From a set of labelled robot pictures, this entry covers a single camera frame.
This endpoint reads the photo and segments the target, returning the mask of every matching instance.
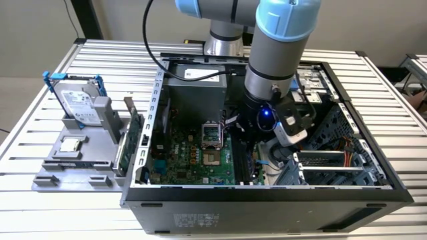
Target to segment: label sticker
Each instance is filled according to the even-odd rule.
[[[217,73],[218,71],[217,70],[213,70],[213,69],[193,69],[193,68],[189,68],[189,69],[185,69],[185,72],[184,72],[184,78],[185,79],[194,79],[194,78],[200,78],[200,77],[204,77],[209,74],[214,74]],[[200,82],[220,82],[220,76],[213,76],[213,77],[209,77],[206,79],[202,79],[200,80]]]
[[[100,117],[96,113],[89,94],[82,91],[62,90],[60,92],[72,116],[85,125],[100,125]]]
[[[174,225],[178,228],[216,227],[220,220],[218,213],[173,213]]]

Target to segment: hard drive label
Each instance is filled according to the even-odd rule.
[[[101,124],[90,96],[85,92],[62,90],[60,94],[64,97],[66,107],[76,120],[85,125]]]

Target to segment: cable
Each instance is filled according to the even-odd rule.
[[[323,145],[317,148],[317,150],[324,150],[324,147],[327,147],[328,145],[331,145],[332,143],[335,143],[336,141],[340,141],[340,140],[341,140],[341,137],[332,139],[332,140],[328,141],[325,144],[323,144]]]
[[[308,101],[308,97],[307,97],[307,94],[305,94],[305,86],[301,85],[301,81],[300,81],[300,74],[296,72],[294,73],[294,79],[296,79],[296,83],[297,83],[297,87],[300,89],[300,92],[301,92],[301,96],[304,97],[304,100],[305,100],[305,103],[309,105],[309,108],[311,108],[311,114],[309,114],[309,117],[312,120],[316,119],[316,109],[315,109],[315,106],[312,105],[312,103]]]
[[[77,39],[78,39],[78,38],[80,38],[78,32],[77,32],[77,29],[76,29],[76,26],[74,26],[74,23],[73,23],[73,20],[72,20],[72,16],[69,15],[68,4],[66,4],[66,1],[65,1],[65,0],[64,0],[64,4],[65,4],[65,9],[66,9],[66,14],[68,14],[69,22],[70,22],[70,24],[72,24],[72,27],[73,27],[73,30],[74,30],[74,34],[77,35]]]
[[[407,84],[408,84],[408,81],[409,81],[409,78],[412,76],[412,73],[409,73],[405,77],[405,82],[403,84],[403,88],[401,88],[401,91],[400,91],[400,94],[403,94],[404,90],[405,90],[405,87],[407,87]]]
[[[269,164],[262,164],[264,166],[266,166],[266,167],[269,167],[272,170],[274,170],[274,171],[280,171],[280,169],[277,169],[277,168],[273,168],[273,166],[270,166]]]
[[[4,130],[2,128],[0,128],[1,132],[5,132],[6,134],[9,134],[10,132],[8,130]]]
[[[145,11],[144,11],[144,15],[142,15],[142,19],[141,19],[141,37],[142,37],[142,41],[144,41],[144,46],[145,46],[145,49],[146,49],[146,52],[148,52],[148,55],[152,59],[152,61],[154,62],[154,64],[158,66],[158,68],[169,75],[172,76],[173,78],[184,81],[184,82],[196,82],[196,81],[200,81],[202,79],[208,79],[208,78],[212,78],[214,76],[218,76],[218,75],[222,75],[222,74],[226,74],[226,75],[232,75],[234,76],[236,73],[232,72],[232,71],[218,71],[216,73],[212,73],[209,75],[205,75],[205,76],[201,76],[201,77],[196,77],[196,78],[184,78],[184,77],[180,77],[177,75],[174,75],[172,72],[169,72],[169,70],[161,65],[161,63],[157,61],[153,53],[152,53],[152,50],[148,46],[148,40],[146,40],[146,18],[148,18],[148,12],[149,12],[149,8],[152,7],[152,4],[153,4],[153,0],[148,0],[148,3],[146,3],[146,7],[145,7]]]

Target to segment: green circuit board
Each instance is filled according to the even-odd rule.
[[[149,180],[162,185],[234,185],[232,141],[222,136],[220,150],[201,149],[201,133],[173,130],[165,173],[153,169]]]

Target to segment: white wall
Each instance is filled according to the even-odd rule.
[[[113,40],[140,41],[146,0],[93,0]],[[178,13],[173,0],[156,0],[148,40],[204,40],[209,21]],[[377,65],[397,65],[407,53],[427,54],[427,0],[323,0],[311,49],[365,51]]]
[[[42,71],[54,70],[74,39],[62,0],[0,0],[0,77],[40,77],[41,81]]]
[[[142,41],[142,14],[146,0],[92,0],[102,33],[118,41]],[[178,12],[174,0],[154,0],[146,20],[149,42],[181,43],[184,39],[205,40],[210,21]]]
[[[105,39],[141,41],[146,0],[92,1]],[[82,35],[69,0],[68,6]],[[377,65],[397,65],[407,53],[427,54],[425,10],[427,0],[323,0],[307,47],[363,50]],[[154,0],[148,17],[150,42],[208,37],[209,21],[181,14],[174,0]],[[61,0],[0,0],[0,77],[52,71],[74,38]]]

